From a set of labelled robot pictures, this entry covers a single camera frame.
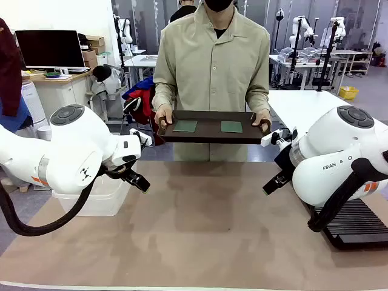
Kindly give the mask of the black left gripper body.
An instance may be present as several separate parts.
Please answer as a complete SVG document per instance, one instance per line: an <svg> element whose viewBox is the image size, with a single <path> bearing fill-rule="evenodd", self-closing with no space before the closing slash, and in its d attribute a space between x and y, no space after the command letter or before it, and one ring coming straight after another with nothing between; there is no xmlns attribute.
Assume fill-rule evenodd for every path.
<svg viewBox="0 0 388 291"><path fill-rule="evenodd" d="M127 162L121 166L106 166L104 165L104 174L111 179L133 179L136 177L136 172L132 169L136 160Z"/></svg>

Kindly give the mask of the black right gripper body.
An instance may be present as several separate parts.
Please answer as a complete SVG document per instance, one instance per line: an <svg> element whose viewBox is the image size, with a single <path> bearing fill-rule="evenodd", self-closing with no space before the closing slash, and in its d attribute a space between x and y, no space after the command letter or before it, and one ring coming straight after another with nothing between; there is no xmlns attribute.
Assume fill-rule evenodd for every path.
<svg viewBox="0 0 388 291"><path fill-rule="evenodd" d="M281 169L279 174L275 176L275 182L289 182L293 175L293 164L290 160L290 150L292 146L289 144L282 149L279 155L275 158L275 163Z"/></svg>

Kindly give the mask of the green PCB board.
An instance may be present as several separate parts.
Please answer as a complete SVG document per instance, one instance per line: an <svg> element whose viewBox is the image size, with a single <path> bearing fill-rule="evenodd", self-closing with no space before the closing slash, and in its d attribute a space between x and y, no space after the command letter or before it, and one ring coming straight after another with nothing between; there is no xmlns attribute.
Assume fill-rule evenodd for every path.
<svg viewBox="0 0 388 291"><path fill-rule="evenodd" d="M221 132L225 133L242 133L243 126L239 121L222 121Z"/></svg>
<svg viewBox="0 0 388 291"><path fill-rule="evenodd" d="M197 123L195 120L178 120L174 125L173 131L193 133L196 130Z"/></svg>

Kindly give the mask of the dark brown plastic tray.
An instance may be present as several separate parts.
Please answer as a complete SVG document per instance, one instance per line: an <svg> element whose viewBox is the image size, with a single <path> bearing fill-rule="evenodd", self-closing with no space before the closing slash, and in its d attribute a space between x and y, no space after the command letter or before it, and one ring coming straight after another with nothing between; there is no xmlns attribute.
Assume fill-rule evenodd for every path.
<svg viewBox="0 0 388 291"><path fill-rule="evenodd" d="M255 114L250 112L207 112L174 110L173 123L160 127L158 136L165 142L172 143L202 143L202 144L259 144L261 139L270 133L270 127L253 126ZM197 121L196 130L189 132L174 132L174 125L178 120ZM242 133L221 132L222 121L239 121Z"/></svg>

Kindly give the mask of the person's left forearm beige sleeve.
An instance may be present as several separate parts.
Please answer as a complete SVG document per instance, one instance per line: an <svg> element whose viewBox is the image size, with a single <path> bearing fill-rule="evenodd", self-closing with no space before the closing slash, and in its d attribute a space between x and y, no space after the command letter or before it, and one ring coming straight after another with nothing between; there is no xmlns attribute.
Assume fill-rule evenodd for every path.
<svg viewBox="0 0 388 291"><path fill-rule="evenodd" d="M251 80L247 92L246 102L252 112L259 113L269 110L269 81L266 74L257 73Z"/></svg>

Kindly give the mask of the person's left hand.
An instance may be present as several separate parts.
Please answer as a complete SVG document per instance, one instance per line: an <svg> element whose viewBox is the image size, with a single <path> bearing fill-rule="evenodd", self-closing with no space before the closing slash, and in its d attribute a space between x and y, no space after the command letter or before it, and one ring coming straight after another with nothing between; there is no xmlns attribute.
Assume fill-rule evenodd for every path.
<svg viewBox="0 0 388 291"><path fill-rule="evenodd" d="M265 126L270 127L271 125L271 117L269 109L262 109L255 112L255 119L252 122L253 126L261 126L263 131L265 131Z"/></svg>

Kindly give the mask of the person's right hand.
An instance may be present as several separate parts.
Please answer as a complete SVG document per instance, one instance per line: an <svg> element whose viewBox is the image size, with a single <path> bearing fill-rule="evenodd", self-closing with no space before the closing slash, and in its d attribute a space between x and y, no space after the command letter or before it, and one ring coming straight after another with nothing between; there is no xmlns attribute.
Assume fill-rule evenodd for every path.
<svg viewBox="0 0 388 291"><path fill-rule="evenodd" d="M170 105L160 105L155 113L155 122L160 127L165 127L173 123L172 121L173 110Z"/></svg>

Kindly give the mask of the clear plastic storage box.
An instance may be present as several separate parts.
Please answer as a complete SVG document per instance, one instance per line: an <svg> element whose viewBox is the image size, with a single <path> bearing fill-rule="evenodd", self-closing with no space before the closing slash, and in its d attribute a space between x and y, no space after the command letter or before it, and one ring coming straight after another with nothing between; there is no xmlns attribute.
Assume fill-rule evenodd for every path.
<svg viewBox="0 0 388 291"><path fill-rule="evenodd" d="M131 185L121 179L100 176L77 216L115 216L121 208Z"/></svg>

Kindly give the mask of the red and blue jacket pile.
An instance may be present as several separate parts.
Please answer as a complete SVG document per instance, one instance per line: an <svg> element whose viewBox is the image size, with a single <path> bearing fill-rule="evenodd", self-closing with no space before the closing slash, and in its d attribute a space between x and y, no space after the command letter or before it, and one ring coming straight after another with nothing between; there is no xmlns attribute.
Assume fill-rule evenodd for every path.
<svg viewBox="0 0 388 291"><path fill-rule="evenodd" d="M155 83L152 77L135 84L122 95L123 113L130 115L137 123L146 125L155 114L152 111L152 99L155 95Z"/></svg>

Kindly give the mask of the yellow plastic crate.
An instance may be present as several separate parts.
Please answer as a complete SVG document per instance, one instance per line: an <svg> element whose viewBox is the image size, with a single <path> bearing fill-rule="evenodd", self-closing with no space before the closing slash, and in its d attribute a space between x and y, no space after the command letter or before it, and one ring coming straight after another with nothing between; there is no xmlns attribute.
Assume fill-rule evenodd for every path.
<svg viewBox="0 0 388 291"><path fill-rule="evenodd" d="M359 90L351 86L344 86L339 89L339 97L348 101L353 101L358 93Z"/></svg>

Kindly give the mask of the background white work table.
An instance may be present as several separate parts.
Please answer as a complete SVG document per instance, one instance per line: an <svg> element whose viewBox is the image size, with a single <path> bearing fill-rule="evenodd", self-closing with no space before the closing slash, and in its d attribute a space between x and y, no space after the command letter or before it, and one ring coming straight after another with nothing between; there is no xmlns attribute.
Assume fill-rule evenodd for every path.
<svg viewBox="0 0 388 291"><path fill-rule="evenodd" d="M269 82L272 88L278 90L321 90L335 89L335 78L329 77L332 65L327 65L327 72L323 74L323 65L314 62L297 61L292 70L290 61L281 60L279 55L269 56Z"/></svg>
<svg viewBox="0 0 388 291"><path fill-rule="evenodd" d="M132 88L145 78L153 76L157 57L157 55L135 55L124 61L129 88Z"/></svg>

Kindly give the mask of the wooden top white desk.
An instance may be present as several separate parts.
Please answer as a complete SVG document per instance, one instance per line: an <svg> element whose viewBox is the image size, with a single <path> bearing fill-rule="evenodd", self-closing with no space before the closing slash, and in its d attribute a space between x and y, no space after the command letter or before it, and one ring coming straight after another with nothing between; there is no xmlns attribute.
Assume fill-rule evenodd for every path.
<svg viewBox="0 0 388 291"><path fill-rule="evenodd" d="M24 82L31 81L37 90L47 120L60 107L69 104L88 105L87 93L92 84L92 72L72 75L68 79L48 79L44 75L23 76Z"/></svg>

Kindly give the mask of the person's torso beige shirt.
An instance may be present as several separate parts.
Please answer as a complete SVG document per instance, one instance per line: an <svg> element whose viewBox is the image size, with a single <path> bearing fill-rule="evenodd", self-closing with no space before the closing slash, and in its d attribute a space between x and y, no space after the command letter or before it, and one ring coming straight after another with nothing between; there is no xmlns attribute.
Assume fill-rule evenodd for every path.
<svg viewBox="0 0 388 291"><path fill-rule="evenodd" d="M252 78L259 73L269 80L269 53L267 30L233 2L216 13L202 0L162 30L154 74L175 78L173 111L244 112Z"/></svg>

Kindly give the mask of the white air purifier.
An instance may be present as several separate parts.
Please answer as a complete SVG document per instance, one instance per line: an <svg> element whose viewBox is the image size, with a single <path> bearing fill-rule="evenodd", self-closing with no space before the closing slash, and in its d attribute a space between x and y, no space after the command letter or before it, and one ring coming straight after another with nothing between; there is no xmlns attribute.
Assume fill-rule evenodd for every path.
<svg viewBox="0 0 388 291"><path fill-rule="evenodd" d="M24 81L22 83L21 93L32 115L34 131L37 131L40 127L48 126L49 124L34 83Z"/></svg>

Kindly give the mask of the brown cardboard box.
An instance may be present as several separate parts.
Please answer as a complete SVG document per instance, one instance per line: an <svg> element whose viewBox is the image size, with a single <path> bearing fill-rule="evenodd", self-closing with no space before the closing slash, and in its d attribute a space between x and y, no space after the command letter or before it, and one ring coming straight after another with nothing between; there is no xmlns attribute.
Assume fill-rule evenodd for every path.
<svg viewBox="0 0 388 291"><path fill-rule="evenodd" d="M86 35L85 37L87 38L91 47L103 47L103 46L105 46L105 40L104 40L104 37L102 37L102 36Z"/></svg>
<svg viewBox="0 0 388 291"><path fill-rule="evenodd" d="M94 50L83 50L82 56L84 59L85 67L93 69L98 65L96 53Z"/></svg>

